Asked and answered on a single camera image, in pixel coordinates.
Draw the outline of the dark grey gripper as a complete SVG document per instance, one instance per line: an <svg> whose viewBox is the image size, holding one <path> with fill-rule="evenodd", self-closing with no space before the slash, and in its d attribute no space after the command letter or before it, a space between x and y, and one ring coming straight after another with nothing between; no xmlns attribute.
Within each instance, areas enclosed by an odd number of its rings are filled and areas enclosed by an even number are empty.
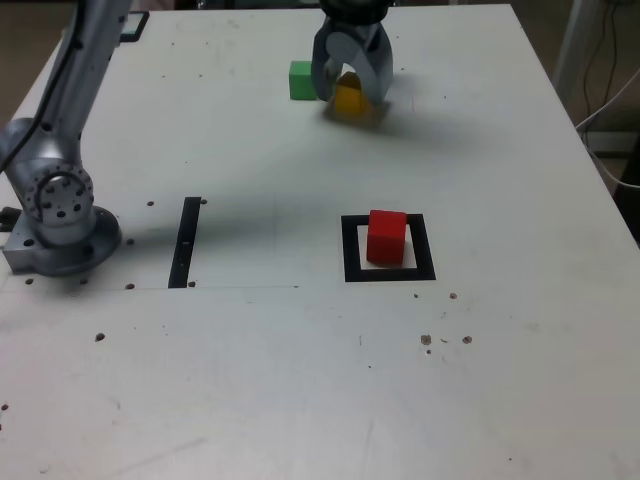
<svg viewBox="0 0 640 480"><path fill-rule="evenodd" d="M329 100L330 84L333 89L347 65L357 75L367 100L384 102L393 78L393 55L389 37L380 27L380 22L355 25L325 20L314 37L311 63L311 78L320 100Z"/></svg>

